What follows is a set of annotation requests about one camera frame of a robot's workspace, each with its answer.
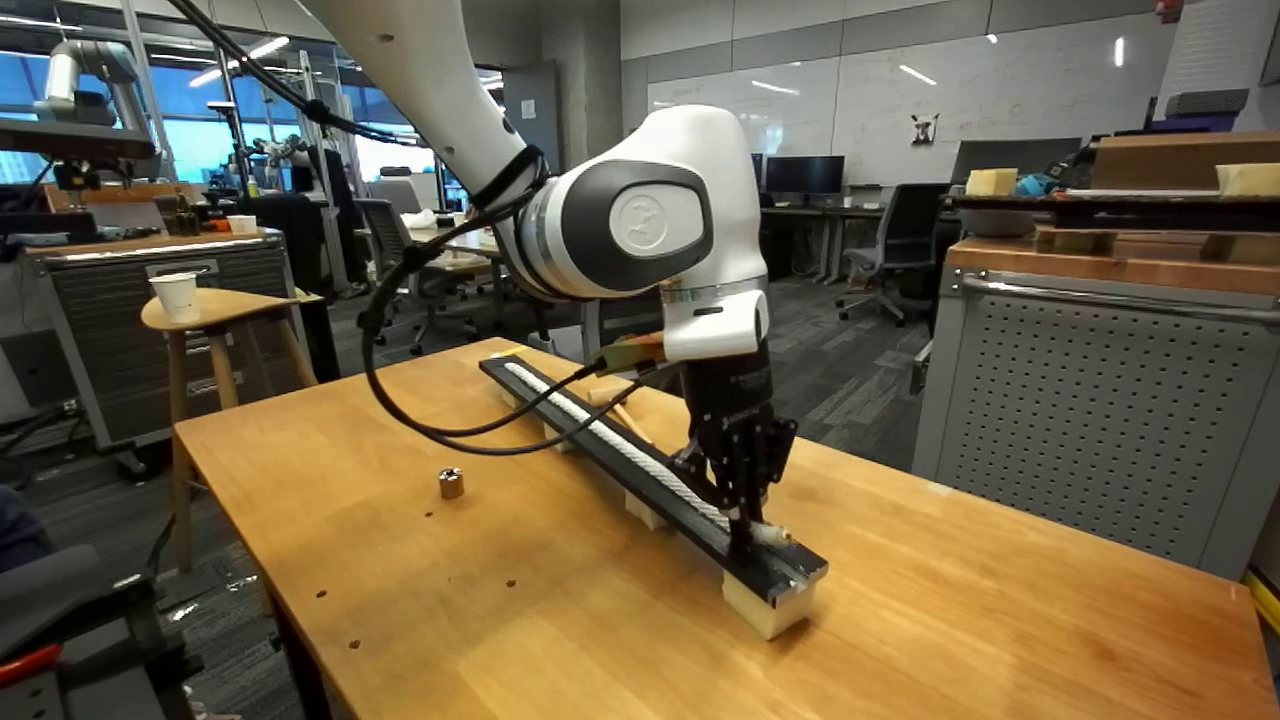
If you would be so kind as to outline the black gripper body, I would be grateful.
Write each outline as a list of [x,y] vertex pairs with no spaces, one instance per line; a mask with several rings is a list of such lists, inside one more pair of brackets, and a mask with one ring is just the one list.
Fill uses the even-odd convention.
[[677,453],[681,479],[689,483],[689,461],[701,453],[727,493],[732,463],[763,458],[773,483],[781,479],[796,426],[773,408],[773,361],[763,351],[727,361],[694,361],[684,370],[689,445]]

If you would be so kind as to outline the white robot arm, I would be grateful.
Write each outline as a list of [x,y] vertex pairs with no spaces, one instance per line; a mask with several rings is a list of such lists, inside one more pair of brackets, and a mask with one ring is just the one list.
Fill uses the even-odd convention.
[[763,502],[792,429],[773,414],[769,263],[747,137],[727,108],[671,106],[550,176],[480,90],[462,0],[305,0],[446,156],[540,300],[659,293],[659,356],[684,373],[689,483],[732,541],[769,536]]

